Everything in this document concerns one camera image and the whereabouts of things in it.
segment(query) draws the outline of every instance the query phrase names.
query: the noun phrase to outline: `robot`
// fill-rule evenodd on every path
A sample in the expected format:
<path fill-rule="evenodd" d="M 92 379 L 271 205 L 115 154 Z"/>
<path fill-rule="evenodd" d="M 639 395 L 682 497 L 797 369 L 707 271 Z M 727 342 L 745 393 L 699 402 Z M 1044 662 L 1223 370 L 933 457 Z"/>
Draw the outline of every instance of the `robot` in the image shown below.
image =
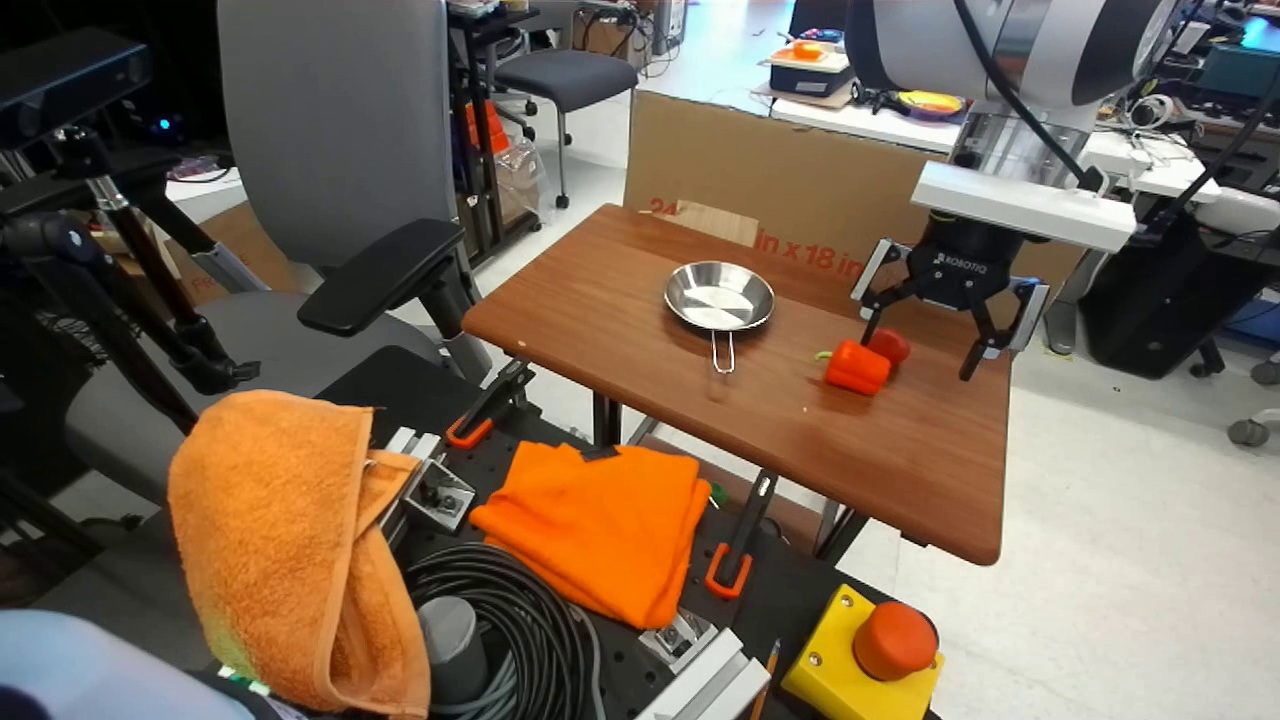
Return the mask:
<path fill-rule="evenodd" d="M 973 98 L 949 160 L 933 160 L 911 192 L 930 209 L 917 246 L 879 241 L 851 299 L 867 321 L 902 299 L 969 313 L 977 339 L 960 379 L 1033 339 L 1047 285 L 1011 277 L 1024 241 L 1064 241 L 1121 253 L 1143 232 L 1130 201 L 1109 201 L 1109 177 L 1082 165 L 1097 109 L 1139 84 L 1176 40 L 1197 0 L 856 0 L 848 53 L 867 88 L 933 88 Z M 1166 189 L 1220 232 L 1272 232 L 1268 201 L 1216 189 Z M 1011 292 L 1002 328 L 990 299 Z"/>

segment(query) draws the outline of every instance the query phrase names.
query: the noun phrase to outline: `floor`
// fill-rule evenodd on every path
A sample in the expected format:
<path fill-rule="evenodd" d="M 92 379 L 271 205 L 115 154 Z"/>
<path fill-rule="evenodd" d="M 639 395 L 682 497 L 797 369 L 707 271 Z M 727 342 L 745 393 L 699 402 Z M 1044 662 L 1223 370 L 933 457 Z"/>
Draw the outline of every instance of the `floor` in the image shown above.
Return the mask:
<path fill-rule="evenodd" d="M 781 29 L 783 0 L 699 0 L 686 53 L 647 84 L 755 109 Z M 582 125 L 622 142 L 622 111 Z M 549 192 L 543 232 L 481 268 L 481 285 L 505 285 L 595 205 L 622 201 L 622 160 L 622 146 L 582 153 L 572 209 L 555 211 Z M 1242 451 L 1223 440 L 1238 416 L 1280 402 L 1250 379 L 1254 355 L 1230 349 L 1216 379 L 1150 382 L 1033 342 L 1011 389 L 1004 558 L 973 569 L 886 525 L 848 546 L 844 572 L 940 623 L 940 717 L 1280 717 L 1280 445 Z M 555 425 L 588 425 L 582 389 L 541 370 L 533 395 Z M 100 507 L 100 490 L 84 485 L 64 504 Z"/>

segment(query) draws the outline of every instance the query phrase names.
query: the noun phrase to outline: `chair armrest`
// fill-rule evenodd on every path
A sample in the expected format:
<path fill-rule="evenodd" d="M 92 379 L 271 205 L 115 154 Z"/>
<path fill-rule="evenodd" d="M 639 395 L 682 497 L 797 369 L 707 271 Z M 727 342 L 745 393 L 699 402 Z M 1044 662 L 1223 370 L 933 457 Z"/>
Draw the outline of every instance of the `chair armrest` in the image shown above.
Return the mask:
<path fill-rule="evenodd" d="M 465 232 L 455 222 L 413 220 L 324 277 L 297 317 L 309 328 L 357 334 L 382 313 L 424 294 L 441 271 L 455 271 L 459 241 Z"/>

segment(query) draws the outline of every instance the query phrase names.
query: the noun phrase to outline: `stainless steel bowl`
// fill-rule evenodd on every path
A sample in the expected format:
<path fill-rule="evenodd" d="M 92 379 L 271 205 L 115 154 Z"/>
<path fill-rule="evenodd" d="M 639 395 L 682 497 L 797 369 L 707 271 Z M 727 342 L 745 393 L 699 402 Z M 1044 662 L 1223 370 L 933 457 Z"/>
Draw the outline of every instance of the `stainless steel bowl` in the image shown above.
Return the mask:
<path fill-rule="evenodd" d="M 769 324 L 775 307 L 775 292 L 766 277 L 739 264 L 695 260 L 695 264 L 682 264 L 667 277 L 664 303 L 690 328 L 713 333 L 713 369 L 732 370 L 737 369 L 732 334 Z"/>

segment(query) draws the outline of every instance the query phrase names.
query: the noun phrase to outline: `orange cloth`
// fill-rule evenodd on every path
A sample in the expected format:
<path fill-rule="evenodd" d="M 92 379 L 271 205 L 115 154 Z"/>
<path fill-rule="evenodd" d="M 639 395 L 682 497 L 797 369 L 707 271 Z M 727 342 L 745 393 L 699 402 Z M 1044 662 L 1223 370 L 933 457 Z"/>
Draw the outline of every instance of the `orange cloth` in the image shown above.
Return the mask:
<path fill-rule="evenodd" d="M 212 654 L 311 713 L 430 717 L 430 647 L 377 530 L 413 457 L 372 410 L 286 393 L 212 402 L 167 466 L 167 510 Z"/>
<path fill-rule="evenodd" d="M 474 510 L 489 545 L 522 555 L 572 603 L 631 626 L 667 626 L 713 485 L 694 457 L 522 445 L 501 490 Z"/>

